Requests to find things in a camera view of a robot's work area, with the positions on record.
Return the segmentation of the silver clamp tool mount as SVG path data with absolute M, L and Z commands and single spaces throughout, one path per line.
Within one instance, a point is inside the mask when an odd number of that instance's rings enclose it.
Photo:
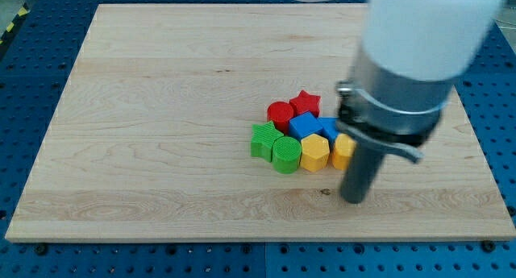
M 394 155 L 417 163 L 456 80 L 421 81 L 383 68 L 360 48 L 341 96 L 337 128 L 356 141 L 353 162 Z

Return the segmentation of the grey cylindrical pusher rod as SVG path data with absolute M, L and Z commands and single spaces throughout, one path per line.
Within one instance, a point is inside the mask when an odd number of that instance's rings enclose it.
M 340 185 L 340 196 L 352 204 L 361 203 L 367 196 L 385 154 L 358 143 Z

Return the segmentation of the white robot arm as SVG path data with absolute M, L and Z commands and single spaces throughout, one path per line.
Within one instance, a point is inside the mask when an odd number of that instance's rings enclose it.
M 368 0 L 355 63 L 336 86 L 335 125 L 356 142 L 340 185 L 345 201 L 364 200 L 385 156 L 420 161 L 504 1 Z

